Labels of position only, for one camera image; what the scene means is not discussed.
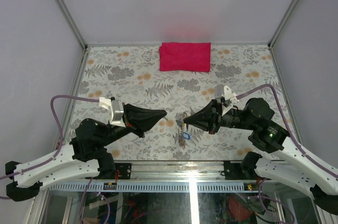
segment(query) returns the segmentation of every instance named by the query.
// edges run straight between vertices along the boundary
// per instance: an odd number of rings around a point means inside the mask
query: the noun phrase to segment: white wall
[[[64,0],[88,43],[268,43],[291,0]]]
[[[306,147],[338,167],[338,0],[301,0],[275,47]]]
[[[54,0],[0,0],[0,176],[5,163],[51,151],[50,98],[70,91],[81,48]],[[62,115],[65,102],[58,101]],[[5,196],[9,179],[0,181]],[[0,222],[22,223],[29,201],[0,200]]]

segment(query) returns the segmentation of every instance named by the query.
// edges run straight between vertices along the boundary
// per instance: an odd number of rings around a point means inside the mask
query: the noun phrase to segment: red cloth
[[[210,72],[211,43],[162,43],[160,71]]]

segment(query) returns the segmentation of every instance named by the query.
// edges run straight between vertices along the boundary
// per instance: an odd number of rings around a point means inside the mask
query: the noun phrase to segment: aluminum frame
[[[290,15],[292,14],[292,12],[293,12],[296,4],[298,3],[298,1],[299,0],[292,0],[292,2],[290,3],[290,5],[289,5],[289,7],[288,7],[288,9],[286,11],[286,13],[284,14],[284,16],[283,16],[283,18],[281,20],[281,22],[280,22],[277,30],[275,31],[275,33],[273,34],[273,37],[271,38],[270,42],[268,43],[268,46],[270,47],[270,52],[271,52],[271,55],[272,55],[273,60],[274,60],[274,65],[276,67],[277,76],[278,76],[278,79],[281,82],[281,87],[283,89],[283,94],[284,94],[286,102],[288,104],[289,113],[290,113],[290,115],[292,117],[292,120],[293,120],[293,126],[294,126],[294,129],[296,131],[296,135],[297,135],[298,139],[301,140],[301,134],[299,132],[299,128],[298,128],[297,122],[295,120],[294,112],[293,112],[292,107],[290,105],[287,92],[286,92],[286,90],[284,88],[283,80],[282,80],[282,78],[280,76],[280,71],[279,71],[279,68],[278,68],[278,64],[277,64],[276,58],[275,58],[274,53],[273,53],[273,46],[276,43],[276,41],[278,40],[278,37],[279,37],[281,31],[283,30],[283,27],[288,22],[288,19],[289,19]],[[77,38],[80,46],[83,48],[82,58],[81,58],[81,61],[80,61],[79,65],[78,65],[77,73],[76,73],[76,76],[74,78],[72,89],[71,89],[71,92],[70,92],[71,95],[77,95],[77,93],[78,93],[80,82],[81,82],[81,79],[82,79],[82,76],[83,76],[83,72],[84,72],[85,67],[86,67],[86,62],[87,62],[87,59],[88,59],[88,52],[90,51],[91,47],[96,47],[96,46],[121,46],[121,45],[127,45],[127,46],[151,45],[151,44],[143,44],[143,43],[142,44],[134,44],[134,45],[133,44],[120,44],[120,45],[117,45],[117,44],[109,44],[109,43],[100,43],[100,44],[98,43],[98,44],[91,44],[91,45],[88,46],[87,43],[86,43],[86,41],[84,40],[81,32],[77,28],[77,26],[76,26],[76,24],[75,24],[75,22],[74,22],[74,20],[73,20],[73,18],[71,16],[69,10],[68,10],[66,4],[64,3],[64,1],[63,0],[55,0],[55,2],[57,3],[57,5],[59,6],[61,12],[63,13],[63,15],[65,17],[65,20],[68,22],[71,30],[74,32],[74,35],[76,36],[76,38]],[[64,115],[63,115],[62,120],[61,120],[61,125],[62,125],[62,128],[63,128],[64,132],[66,132],[68,130],[68,126],[69,126],[69,123],[70,123],[70,120],[71,120],[71,117],[72,117],[72,112],[73,112],[73,109],[74,109],[74,104],[75,104],[74,100],[69,100],[67,102],[67,105],[66,105],[66,108],[65,108],[65,112],[64,112]],[[58,138],[59,138],[59,136],[57,136],[57,140],[55,141],[55,145],[54,145],[53,149],[56,148],[56,145],[57,145],[57,142],[58,142]],[[180,164],[180,162],[176,162],[176,164],[181,165],[182,169],[186,169],[187,165],[189,165],[189,162],[187,162],[187,163],[181,162],[181,164]],[[171,181],[172,182],[172,181],[174,181],[175,178],[177,179],[177,174],[172,174],[172,170],[170,171],[170,168],[166,168],[166,169],[167,169],[167,173],[169,172],[169,175],[167,177],[165,177],[165,178],[162,178],[162,181]],[[140,172],[139,176],[135,177],[135,180],[138,180],[138,179],[146,179],[146,180],[158,179],[158,181],[161,181],[161,179],[159,179],[159,177],[153,171],[147,171],[146,169],[145,170],[139,170],[139,171],[142,171],[142,172]],[[183,175],[187,174],[185,172],[185,170],[179,170],[179,172],[182,172],[180,174],[183,174]],[[204,172],[205,174],[208,173],[208,172],[206,172],[206,170],[200,170],[198,172]],[[205,179],[207,181],[212,181],[213,180],[212,176],[213,176],[213,174],[211,174],[210,177],[205,176],[203,179]],[[218,177],[218,176],[215,176],[214,178],[215,178],[215,182],[221,181],[221,178]],[[31,208],[31,211],[30,211],[30,215],[29,215],[28,220],[27,220],[27,223],[39,223],[39,220],[41,218],[41,213],[43,212],[43,209],[45,208],[46,198],[47,198],[48,194],[49,194],[48,191],[43,191],[43,192],[41,192],[34,199],[34,202],[32,204],[32,208]],[[324,216],[324,214],[322,212],[320,212],[319,215],[321,217]]]

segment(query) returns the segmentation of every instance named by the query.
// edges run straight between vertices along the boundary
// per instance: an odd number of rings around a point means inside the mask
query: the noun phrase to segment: gray leaf print
[[[159,98],[159,96],[165,97],[165,95],[168,95],[170,91],[173,89],[174,85],[169,84],[154,84],[151,88],[146,89],[147,96],[150,95],[150,98],[152,96],[155,96]]]
[[[84,94],[88,93],[89,92],[88,86],[89,86],[89,82],[83,81],[80,85],[80,88],[79,88],[79,94],[84,95]]]
[[[191,80],[179,80],[177,82],[177,85],[180,88],[184,88],[185,90],[190,90],[192,92],[198,92],[201,90],[200,86],[196,86],[199,83],[198,80],[196,79],[191,79]]]
[[[173,158],[177,160],[190,160],[190,154],[188,152],[185,152],[184,154],[181,151],[177,151],[176,153],[173,153]]]
[[[242,70],[240,67],[235,67],[233,65],[231,66],[226,66],[225,64],[218,64],[216,66],[218,72],[216,72],[216,76],[220,79],[225,78],[225,77],[233,77],[235,74],[240,74]]]
[[[108,80],[122,80],[134,75],[134,70],[129,68],[112,67],[111,74],[108,74]]]
[[[192,143],[196,145],[201,139],[204,134],[204,131],[201,129],[197,129],[196,127],[189,127],[189,134],[190,134],[190,140],[188,143]]]
[[[250,144],[248,131],[223,129],[217,135],[209,136],[207,132],[190,126],[188,132],[191,140],[178,139],[182,112],[186,112],[189,116],[204,108],[213,99],[212,89],[219,84],[228,85],[240,94],[270,83],[276,87],[283,111],[286,117],[290,118],[283,99],[282,87],[266,45],[213,45],[210,73],[160,72],[158,48],[157,46],[92,47],[89,51],[90,62],[86,65],[81,80],[80,96],[89,98],[96,98],[99,95],[106,98],[114,96],[117,100],[138,107],[165,109],[168,112],[168,120],[162,119],[146,133],[145,138],[129,134],[120,141],[108,145],[108,152],[119,152],[119,156],[115,159],[238,160],[237,150],[244,152]],[[254,71],[259,72],[260,76],[255,77]],[[151,77],[146,77],[146,73],[151,74]],[[255,97],[263,97],[276,112],[273,120],[283,125],[271,90],[266,88],[258,91]],[[245,102],[246,100],[239,104],[240,108]],[[75,128],[83,119],[90,117],[106,122],[107,114],[106,110],[98,109],[96,104],[76,102],[65,140],[75,137]],[[273,159],[273,156],[267,153],[257,149],[255,151]]]
[[[110,68],[111,66],[97,64],[96,66],[93,66],[92,68],[87,68],[84,72],[86,76],[93,75],[93,77],[96,77],[96,75],[98,74],[102,77],[104,74],[106,74],[109,71]]]

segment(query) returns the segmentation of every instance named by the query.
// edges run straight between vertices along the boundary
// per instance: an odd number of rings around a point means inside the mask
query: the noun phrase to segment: floral pattern
[[[212,46],[211,71],[159,71],[158,46],[92,47],[79,88],[87,98],[115,97],[124,103],[150,109],[165,109],[161,120],[145,138],[129,134],[107,146],[116,160],[241,160],[248,151],[257,150],[248,136],[251,132],[221,128],[216,135],[189,127],[190,140],[179,146],[178,128],[183,112],[194,114],[214,95],[214,87],[228,85],[241,94],[259,85],[272,84],[287,118],[289,114],[268,48],[265,45]],[[238,103],[243,108],[252,97],[263,97],[275,111],[273,120],[283,121],[269,89],[255,92]],[[75,129],[85,118],[105,122],[108,113],[97,104],[77,101],[65,138],[75,137]]]

